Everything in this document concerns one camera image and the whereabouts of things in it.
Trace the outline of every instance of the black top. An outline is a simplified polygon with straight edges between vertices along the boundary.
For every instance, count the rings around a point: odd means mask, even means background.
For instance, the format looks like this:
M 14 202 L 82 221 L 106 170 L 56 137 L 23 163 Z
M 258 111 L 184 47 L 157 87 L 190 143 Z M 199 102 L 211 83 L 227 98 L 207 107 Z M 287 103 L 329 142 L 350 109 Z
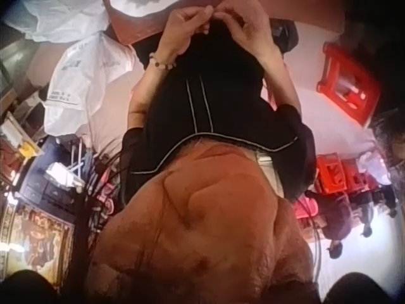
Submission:
M 155 35 L 134 46 L 144 66 L 158 41 Z M 195 36 L 158 89 L 144 129 L 129 130 L 123 138 L 124 202 L 184 145 L 202 137 L 267 153 L 285 197 L 299 197 L 315 177 L 313 135 L 293 106 L 273 111 L 261 99 L 263 75 L 222 24 L 212 24 L 207 36 Z

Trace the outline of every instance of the hand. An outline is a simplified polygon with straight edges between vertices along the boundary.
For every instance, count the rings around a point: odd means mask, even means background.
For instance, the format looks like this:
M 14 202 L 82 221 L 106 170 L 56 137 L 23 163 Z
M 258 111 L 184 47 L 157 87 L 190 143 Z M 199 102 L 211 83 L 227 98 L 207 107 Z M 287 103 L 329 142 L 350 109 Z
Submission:
M 190 7 L 175 9 L 170 13 L 165 30 L 160 39 L 155 57 L 162 63 L 173 63 L 190 46 L 191 37 L 196 33 L 208 34 L 209 20 L 214 8 Z
M 222 20 L 233 40 L 259 61 L 277 48 L 269 17 L 258 0 L 224 0 L 216 8 L 214 18 Z

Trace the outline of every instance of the wrist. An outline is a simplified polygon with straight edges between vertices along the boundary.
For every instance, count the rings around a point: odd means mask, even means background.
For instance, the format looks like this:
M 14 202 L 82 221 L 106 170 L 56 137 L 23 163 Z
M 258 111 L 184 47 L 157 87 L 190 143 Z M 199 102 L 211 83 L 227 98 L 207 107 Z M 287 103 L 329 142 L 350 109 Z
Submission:
M 158 46 L 154 54 L 154 58 L 157 62 L 169 65 L 175 62 L 177 55 L 170 51 L 167 47 Z
M 255 55 L 257 61 L 265 69 L 271 68 L 274 63 L 283 61 L 283 56 L 280 49 L 275 44 L 267 47 L 263 52 Z

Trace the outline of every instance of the white bag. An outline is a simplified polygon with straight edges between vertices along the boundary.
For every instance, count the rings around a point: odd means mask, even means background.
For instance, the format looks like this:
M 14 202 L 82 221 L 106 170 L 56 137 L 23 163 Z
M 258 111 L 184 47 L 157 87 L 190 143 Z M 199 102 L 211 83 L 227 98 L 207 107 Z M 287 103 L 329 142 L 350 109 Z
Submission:
M 73 134 L 101 107 L 106 86 L 132 71 L 135 52 L 104 34 L 69 47 L 53 72 L 44 129 L 53 136 Z
M 82 40 L 109 25 L 103 0 L 20 0 L 3 21 L 27 39 L 53 43 Z
M 357 160 L 360 173 L 368 172 L 381 185 L 391 185 L 390 174 L 377 149 L 362 154 Z
M 178 0 L 111 0 L 111 6 L 132 17 L 143 17 L 163 11 Z

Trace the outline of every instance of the white piping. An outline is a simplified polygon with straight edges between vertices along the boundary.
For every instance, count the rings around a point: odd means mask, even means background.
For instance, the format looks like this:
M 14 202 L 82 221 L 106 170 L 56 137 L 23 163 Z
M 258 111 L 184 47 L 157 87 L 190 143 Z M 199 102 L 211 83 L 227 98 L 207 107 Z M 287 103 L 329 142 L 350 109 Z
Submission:
M 288 148 L 289 146 L 291 146 L 292 144 L 294 144 L 298 140 L 298 137 L 295 137 L 291 142 L 289 142 L 288 144 L 285 144 L 284 146 L 281 146 L 281 147 L 279 147 L 277 149 L 268 149 L 268 148 L 263 147 L 263 146 L 261 146 L 259 144 L 255 144 L 254 142 L 246 141 L 244 139 L 239 139 L 239 138 L 235 138 L 235 137 L 232 137 L 232 136 L 226 136 L 226 135 L 217 134 L 217 133 L 210 133 L 210 132 L 195 133 L 195 134 L 191 134 L 191 135 L 187 136 L 186 138 L 183 138 L 174 147 L 172 147 L 172 149 L 166 154 L 166 156 L 160 161 L 159 165 L 154 170 L 152 170 L 152 171 L 141 171 L 141 172 L 131 172 L 131 174 L 153 174 L 153 173 L 156 173 L 160 169 L 162 164 L 165 162 L 165 160 L 171 155 L 171 153 L 175 149 L 177 149 L 177 147 L 179 147 L 185 141 L 188 141 L 189 139 L 192 139 L 193 137 L 200 136 L 200 135 L 214 135 L 214 136 L 218 136 L 218 137 L 222 137 L 222 138 L 226 138 L 226 139 L 233 139 L 234 141 L 250 144 L 250 145 L 255 146 L 255 147 L 259 148 L 259 149 L 263 149 L 263 150 L 265 150 L 267 152 L 279 152 L 279 151 L 281 151 L 281 150 L 283 150 L 285 148 Z
M 187 84 L 187 92 L 189 93 L 189 102 L 190 102 L 190 107 L 191 107 L 191 113 L 192 113 L 192 120 L 194 122 L 194 132 L 197 133 L 197 123 L 196 123 L 196 116 L 194 114 L 194 107 L 192 105 L 192 98 L 191 98 L 191 93 L 190 93 L 190 85 L 189 85 L 189 80 L 187 79 L 185 81 L 185 83 Z
M 201 75 L 200 75 L 200 83 L 201 83 L 202 95 L 204 96 L 205 107 L 207 108 L 207 112 L 208 112 L 208 119 L 209 119 L 209 124 L 211 126 L 211 132 L 214 132 L 214 125 L 213 125 L 213 121 L 211 119 L 211 112 L 209 111 L 208 102 L 207 102 L 207 96 L 205 95 L 204 82 L 203 82 L 203 80 L 201 78 Z

